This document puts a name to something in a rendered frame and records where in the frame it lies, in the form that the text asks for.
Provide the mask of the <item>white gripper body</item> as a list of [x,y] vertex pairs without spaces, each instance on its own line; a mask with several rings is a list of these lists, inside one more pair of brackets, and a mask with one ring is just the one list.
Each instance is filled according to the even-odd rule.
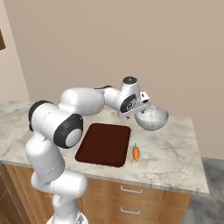
[[139,103],[134,103],[133,101],[126,107],[124,112],[119,112],[120,118],[129,117],[139,111],[144,111],[151,106],[149,100],[140,101]]

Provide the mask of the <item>grey bowl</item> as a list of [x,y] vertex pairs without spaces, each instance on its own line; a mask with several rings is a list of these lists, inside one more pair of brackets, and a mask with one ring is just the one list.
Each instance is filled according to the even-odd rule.
[[169,119],[166,109],[151,105],[144,112],[135,113],[136,122],[144,130],[154,131],[164,127]]

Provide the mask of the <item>dark brown tray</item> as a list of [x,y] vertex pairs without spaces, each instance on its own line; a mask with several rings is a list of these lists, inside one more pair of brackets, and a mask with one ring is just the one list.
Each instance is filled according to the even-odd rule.
[[129,148],[131,128],[92,123],[75,155],[78,162],[122,167]]

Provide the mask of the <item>orange carrot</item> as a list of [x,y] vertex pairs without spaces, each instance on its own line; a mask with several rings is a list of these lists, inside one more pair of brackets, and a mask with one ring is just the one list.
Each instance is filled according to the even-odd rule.
[[137,162],[140,158],[140,150],[139,148],[134,145],[133,150],[132,150],[132,156],[134,158],[134,160]]

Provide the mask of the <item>wooden drawer front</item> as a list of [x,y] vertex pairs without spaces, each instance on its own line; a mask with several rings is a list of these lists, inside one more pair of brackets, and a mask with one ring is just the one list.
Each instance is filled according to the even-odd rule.
[[[186,210],[136,200],[87,194],[81,198],[89,224],[182,224]],[[120,207],[139,215],[121,213]]]
[[[143,192],[141,194],[123,192],[121,191],[121,186],[126,189],[136,191],[143,189]],[[191,199],[190,194],[154,189],[138,185],[128,185],[94,178],[90,178],[88,180],[87,192],[122,197],[131,200],[141,200],[152,204],[177,208],[187,208]]]

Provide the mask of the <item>wooden cupboard door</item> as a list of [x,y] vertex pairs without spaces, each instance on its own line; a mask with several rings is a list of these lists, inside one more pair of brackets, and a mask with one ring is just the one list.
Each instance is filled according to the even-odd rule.
[[46,224],[53,216],[52,195],[32,187],[32,168],[5,165],[31,224]]

